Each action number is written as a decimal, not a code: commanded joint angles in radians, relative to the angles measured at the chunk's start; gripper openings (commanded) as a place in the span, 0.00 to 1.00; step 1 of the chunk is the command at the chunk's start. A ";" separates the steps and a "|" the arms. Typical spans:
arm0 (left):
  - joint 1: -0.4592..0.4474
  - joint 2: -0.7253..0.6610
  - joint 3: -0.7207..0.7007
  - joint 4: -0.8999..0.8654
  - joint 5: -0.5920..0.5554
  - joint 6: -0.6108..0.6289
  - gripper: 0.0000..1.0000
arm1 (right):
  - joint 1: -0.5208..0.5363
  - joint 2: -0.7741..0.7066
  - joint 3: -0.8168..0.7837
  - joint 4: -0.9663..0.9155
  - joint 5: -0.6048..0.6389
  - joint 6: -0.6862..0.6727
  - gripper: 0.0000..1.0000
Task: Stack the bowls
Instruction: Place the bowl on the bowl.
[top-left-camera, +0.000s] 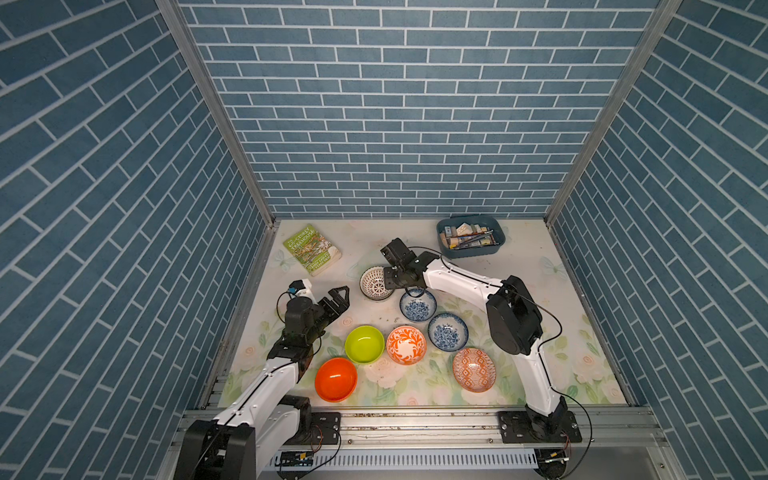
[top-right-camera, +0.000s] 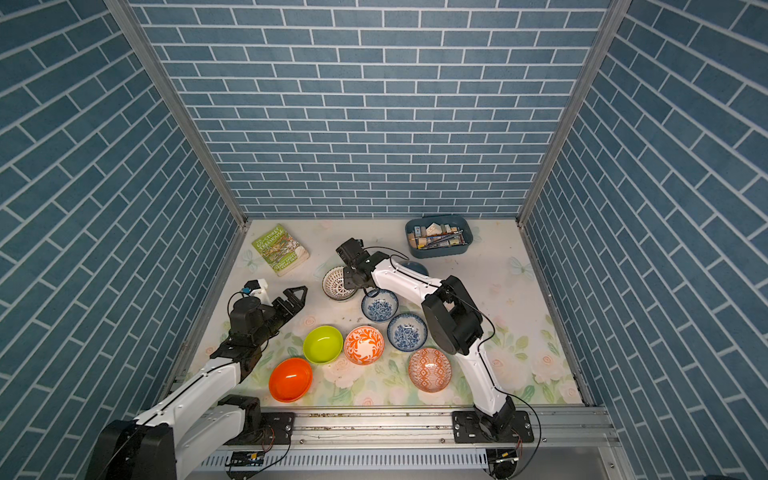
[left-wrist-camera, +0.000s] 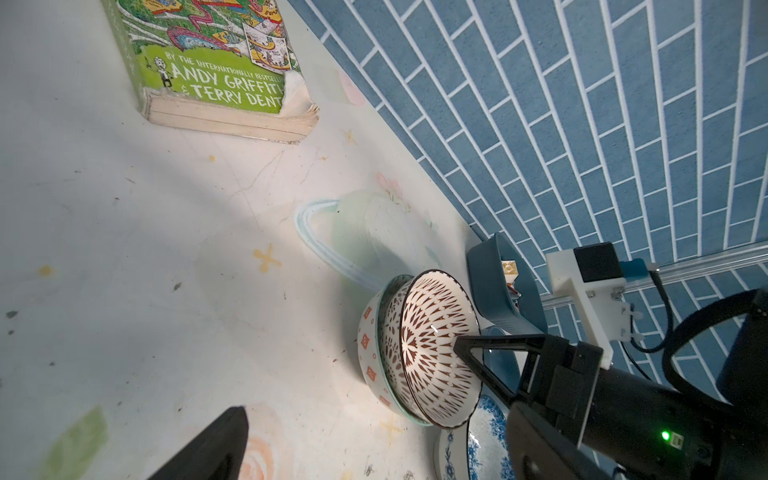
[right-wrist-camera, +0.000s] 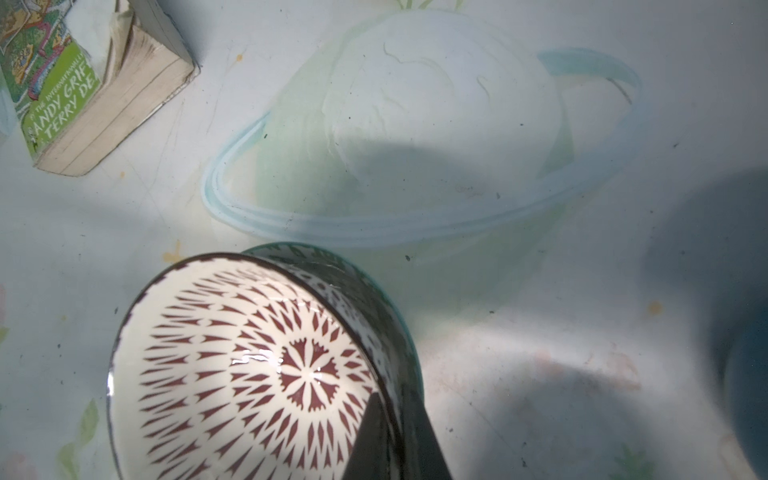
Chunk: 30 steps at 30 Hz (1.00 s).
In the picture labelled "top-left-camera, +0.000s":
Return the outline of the white brown patterned bowl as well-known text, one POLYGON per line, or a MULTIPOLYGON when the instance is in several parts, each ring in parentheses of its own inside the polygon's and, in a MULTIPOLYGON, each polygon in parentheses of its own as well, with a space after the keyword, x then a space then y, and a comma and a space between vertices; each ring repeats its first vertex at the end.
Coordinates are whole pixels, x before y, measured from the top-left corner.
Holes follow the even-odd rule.
POLYGON ((385 285, 383 266, 367 269, 360 278, 359 288, 362 294, 372 301, 383 301, 393 294, 393 290, 385 285))

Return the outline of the blue floral bowl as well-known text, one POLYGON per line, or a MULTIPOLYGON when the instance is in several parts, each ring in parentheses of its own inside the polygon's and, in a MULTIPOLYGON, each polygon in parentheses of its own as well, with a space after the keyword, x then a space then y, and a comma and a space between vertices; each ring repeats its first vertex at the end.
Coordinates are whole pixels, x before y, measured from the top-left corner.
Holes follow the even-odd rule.
POLYGON ((444 352, 456 352, 465 347, 469 339, 466 323, 453 313, 435 315, 428 325, 432 344, 444 352))
POLYGON ((402 295, 399 308, 407 320, 416 323, 426 322, 435 315, 437 300, 427 290, 413 289, 402 295))

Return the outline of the lime green bowl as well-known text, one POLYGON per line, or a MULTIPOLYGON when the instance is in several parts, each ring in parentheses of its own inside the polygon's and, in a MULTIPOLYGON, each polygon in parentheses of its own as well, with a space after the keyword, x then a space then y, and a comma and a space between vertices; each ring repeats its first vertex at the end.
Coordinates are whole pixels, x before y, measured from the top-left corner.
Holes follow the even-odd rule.
POLYGON ((344 343, 345 354, 356 364, 367 365, 379 359, 385 349, 385 339, 379 329, 362 325, 353 329, 344 343))

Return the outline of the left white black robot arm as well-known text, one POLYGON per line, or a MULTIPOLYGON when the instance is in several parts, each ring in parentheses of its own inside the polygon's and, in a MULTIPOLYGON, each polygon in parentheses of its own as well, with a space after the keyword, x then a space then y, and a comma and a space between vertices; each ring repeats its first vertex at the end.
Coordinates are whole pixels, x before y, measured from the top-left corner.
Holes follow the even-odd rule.
POLYGON ((311 403, 292 396, 314 358, 314 343, 350 306, 350 289, 315 299, 308 280, 287 291, 283 331, 256 379, 212 420, 197 420, 183 437, 175 479, 256 479, 287 441, 311 432, 311 403))

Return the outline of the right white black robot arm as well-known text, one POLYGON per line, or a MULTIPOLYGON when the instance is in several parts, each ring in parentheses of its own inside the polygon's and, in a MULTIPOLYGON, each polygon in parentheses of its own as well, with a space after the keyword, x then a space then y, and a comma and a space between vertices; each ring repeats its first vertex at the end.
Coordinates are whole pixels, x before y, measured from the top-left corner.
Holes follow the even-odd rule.
POLYGON ((468 301, 486 313, 495 345, 513 356, 526 395, 528 431, 537 441, 555 441, 567 424, 565 396, 555 391, 541 354, 542 314, 522 279, 482 276, 462 269, 440 254, 414 253, 396 238, 381 249, 388 290, 440 290, 468 301))

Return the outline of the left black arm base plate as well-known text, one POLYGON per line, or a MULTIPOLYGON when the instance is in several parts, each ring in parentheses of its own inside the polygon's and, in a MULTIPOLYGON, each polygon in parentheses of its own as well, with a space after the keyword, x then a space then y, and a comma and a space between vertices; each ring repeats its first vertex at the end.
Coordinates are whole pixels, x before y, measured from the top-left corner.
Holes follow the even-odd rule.
POLYGON ((301 413, 297 433, 286 445, 305 445, 313 448, 336 445, 339 441, 341 414, 339 412, 301 413))

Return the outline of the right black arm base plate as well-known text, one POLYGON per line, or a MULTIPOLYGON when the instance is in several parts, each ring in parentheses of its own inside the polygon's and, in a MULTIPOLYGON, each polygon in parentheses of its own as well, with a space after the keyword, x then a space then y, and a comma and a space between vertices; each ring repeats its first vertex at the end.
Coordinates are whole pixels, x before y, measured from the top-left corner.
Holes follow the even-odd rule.
POLYGON ((541 415, 528 410, 507 410, 497 413, 502 441, 505 444, 558 444, 583 442, 582 433, 573 412, 541 415))

